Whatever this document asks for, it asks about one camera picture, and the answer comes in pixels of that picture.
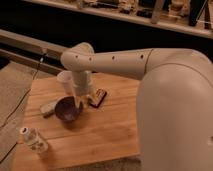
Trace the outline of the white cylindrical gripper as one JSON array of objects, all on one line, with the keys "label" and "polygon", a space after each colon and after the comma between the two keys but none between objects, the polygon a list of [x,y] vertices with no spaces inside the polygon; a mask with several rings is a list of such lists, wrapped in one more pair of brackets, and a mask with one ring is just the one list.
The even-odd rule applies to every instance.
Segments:
[{"label": "white cylindrical gripper", "polygon": [[94,106],[95,95],[90,94],[92,92],[93,83],[90,71],[72,72],[72,82],[74,92],[77,96],[74,97],[75,106],[77,108],[83,103],[81,96],[87,95],[88,105]]}]

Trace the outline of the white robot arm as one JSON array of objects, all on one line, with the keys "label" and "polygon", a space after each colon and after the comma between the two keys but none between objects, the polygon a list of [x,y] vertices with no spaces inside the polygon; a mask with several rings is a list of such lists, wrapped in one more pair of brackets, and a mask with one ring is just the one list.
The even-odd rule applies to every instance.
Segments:
[{"label": "white robot arm", "polygon": [[80,43],[61,55],[75,92],[96,71],[139,82],[136,122],[142,171],[213,171],[213,62],[183,48],[96,53]]}]

